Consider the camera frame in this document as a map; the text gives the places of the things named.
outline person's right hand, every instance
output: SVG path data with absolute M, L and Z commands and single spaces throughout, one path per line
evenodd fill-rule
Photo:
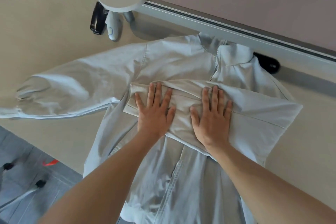
M 217 86 L 212 89 L 211 110 L 208 90 L 202 92 L 203 114 L 201 120 L 195 107 L 191 107 L 192 126 L 197 139 L 207 151 L 229 145 L 229 127 L 232 111 L 232 101 L 228 101 L 225 109 L 224 92 Z

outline metal frame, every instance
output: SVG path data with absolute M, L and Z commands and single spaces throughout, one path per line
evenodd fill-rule
M 276 58 L 281 65 L 336 83 L 336 52 L 159 0 L 136 9 Z

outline gray tile floor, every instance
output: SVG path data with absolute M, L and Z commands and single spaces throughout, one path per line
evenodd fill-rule
M 0 213 L 0 224 L 33 224 L 61 198 L 82 176 L 62 163 L 44 167 L 53 160 L 43 151 L 0 127 L 0 166 L 17 159 L 17 164 L 3 175 L 0 205 L 24 193 L 35 183 L 47 180 L 44 188 L 28 195 Z M 119 218 L 117 224 L 126 224 Z

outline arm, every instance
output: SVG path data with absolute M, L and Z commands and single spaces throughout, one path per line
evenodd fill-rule
M 336 212 L 262 166 L 229 144 L 232 102 L 224 111 L 224 95 L 213 88 L 211 110 L 207 89 L 203 90 L 203 116 L 191 108 L 197 139 L 229 175 L 259 224 L 336 223 Z
M 146 107 L 136 94 L 137 135 L 68 191 L 39 224 L 115 223 L 143 158 L 172 123 L 175 107 L 166 115 L 171 93 L 169 89 L 160 106 L 161 84 L 157 84 L 156 91 L 151 84 Z

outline metal zipper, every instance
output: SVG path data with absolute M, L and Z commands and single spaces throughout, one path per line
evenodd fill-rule
M 160 212 L 160 215 L 163 213 L 163 209 L 166 205 L 166 194 L 167 194 L 167 191 L 169 190 L 169 186 L 170 186 L 170 183 L 171 183 L 171 179 L 173 178 L 173 175 L 174 175 L 174 172 L 176 170 L 176 168 L 179 166 L 179 163 L 181 162 L 181 159 L 182 159 L 182 154 L 183 154 L 183 150 L 184 150 L 184 146 L 182 147 L 182 151 L 181 151 L 181 155 L 180 155 L 180 158 L 178 159 L 174 169 L 173 169 L 173 172 L 171 173 L 171 176 L 170 176 L 170 179 L 169 179 L 169 182 L 168 182 L 168 186 L 167 186 L 167 189 L 165 191 L 165 193 L 163 194 L 163 197 L 162 197 L 162 201 L 164 202 L 163 205 L 162 205 L 162 208 L 161 208 L 161 212 Z
M 219 52 L 219 47 L 217 48 L 217 55 L 216 55 L 216 67 L 215 67 L 215 72 L 213 73 L 212 77 L 210 78 L 210 82 L 212 81 L 212 78 L 215 76 L 215 74 L 218 71 L 218 62 L 217 62 L 217 58 L 218 58 L 218 52 Z

